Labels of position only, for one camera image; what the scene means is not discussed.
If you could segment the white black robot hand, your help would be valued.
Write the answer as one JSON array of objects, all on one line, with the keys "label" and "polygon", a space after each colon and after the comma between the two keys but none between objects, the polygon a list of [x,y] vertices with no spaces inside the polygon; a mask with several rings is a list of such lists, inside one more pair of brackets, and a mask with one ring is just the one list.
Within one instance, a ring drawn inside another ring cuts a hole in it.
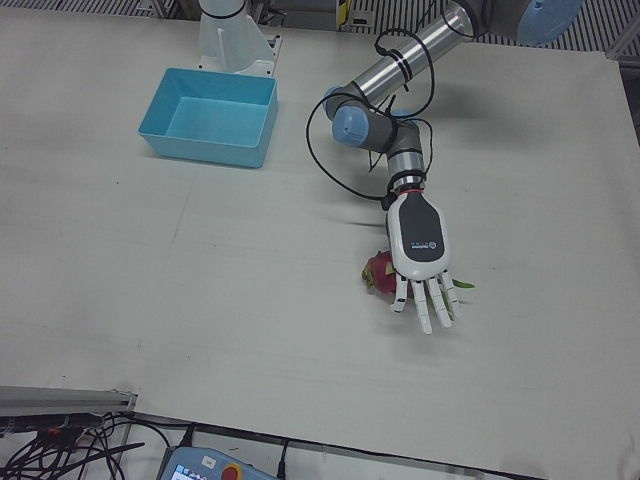
[{"label": "white black robot hand", "polygon": [[423,191],[406,190],[389,207],[386,227],[396,279],[391,309],[402,312],[412,298],[425,334],[432,333],[430,309],[442,327],[451,327],[461,307],[449,272],[450,245],[441,210]]}]

